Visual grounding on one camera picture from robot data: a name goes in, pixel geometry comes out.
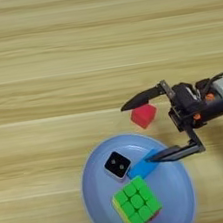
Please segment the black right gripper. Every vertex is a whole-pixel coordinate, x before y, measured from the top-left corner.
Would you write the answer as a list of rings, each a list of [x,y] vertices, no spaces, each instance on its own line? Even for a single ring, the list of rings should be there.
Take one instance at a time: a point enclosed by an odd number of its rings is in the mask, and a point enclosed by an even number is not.
[[[160,81],[156,86],[138,93],[127,101],[121,111],[138,108],[148,104],[151,99],[164,94],[171,101],[171,109],[168,114],[179,131],[184,131],[185,125],[189,125],[193,129],[201,128],[207,121],[223,115],[223,99],[217,90],[212,87],[209,78],[197,81],[195,86],[179,83],[170,87],[166,81]],[[145,161],[163,163],[202,153],[205,146],[192,128],[185,130],[189,136],[188,145],[169,147],[146,158]]]

